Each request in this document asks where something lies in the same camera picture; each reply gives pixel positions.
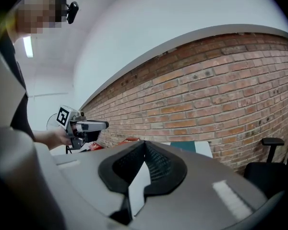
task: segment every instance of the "white ceiling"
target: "white ceiling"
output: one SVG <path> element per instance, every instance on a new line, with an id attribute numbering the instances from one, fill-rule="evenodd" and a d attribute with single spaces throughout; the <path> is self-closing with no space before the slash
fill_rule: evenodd
<path id="1" fill-rule="evenodd" d="M 67 0 L 69 4 L 73 1 L 77 1 L 80 8 L 73 24 L 62 23 L 61 28 L 47 28 L 43 34 L 32 35 L 33 58 L 27 58 L 23 40 L 16 42 L 20 66 L 73 70 L 91 28 L 115 0 Z"/>

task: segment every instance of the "hand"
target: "hand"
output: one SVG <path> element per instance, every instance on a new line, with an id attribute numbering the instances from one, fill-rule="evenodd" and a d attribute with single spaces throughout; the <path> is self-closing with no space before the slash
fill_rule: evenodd
<path id="1" fill-rule="evenodd" d="M 65 130 L 60 126 L 54 130 L 56 139 L 60 145 L 71 146 L 71 139 L 67 136 Z"/>

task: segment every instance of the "black office chair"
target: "black office chair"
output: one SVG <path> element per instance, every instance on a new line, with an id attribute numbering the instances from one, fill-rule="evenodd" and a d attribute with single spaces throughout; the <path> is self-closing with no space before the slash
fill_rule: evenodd
<path id="1" fill-rule="evenodd" d="M 284 141 L 280 138 L 263 138 L 262 144 L 270 146 L 267 161 L 249 163 L 244 177 L 262 190 L 267 198 L 271 198 L 285 189 L 286 165 L 272 162 L 276 147 L 283 146 Z"/>

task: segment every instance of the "chair armrest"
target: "chair armrest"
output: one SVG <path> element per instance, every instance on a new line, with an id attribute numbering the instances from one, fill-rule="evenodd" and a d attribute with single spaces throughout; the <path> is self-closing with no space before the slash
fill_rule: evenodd
<path id="1" fill-rule="evenodd" d="M 264 146 L 270 146 L 270 151 L 269 151 L 269 155 L 267 158 L 267 163 L 271 163 L 276 147 L 277 146 L 283 146 L 285 143 L 281 138 L 262 138 L 261 143 Z"/>
<path id="2" fill-rule="evenodd" d="M 262 138 L 261 143 L 264 146 L 283 146 L 285 142 L 281 138 Z"/>

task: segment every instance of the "ceiling light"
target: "ceiling light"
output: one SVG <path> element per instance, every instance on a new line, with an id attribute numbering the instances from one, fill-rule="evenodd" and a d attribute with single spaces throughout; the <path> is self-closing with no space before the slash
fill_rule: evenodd
<path id="1" fill-rule="evenodd" d="M 28 58 L 33 58 L 31 36 L 24 37 L 24 48 Z"/>

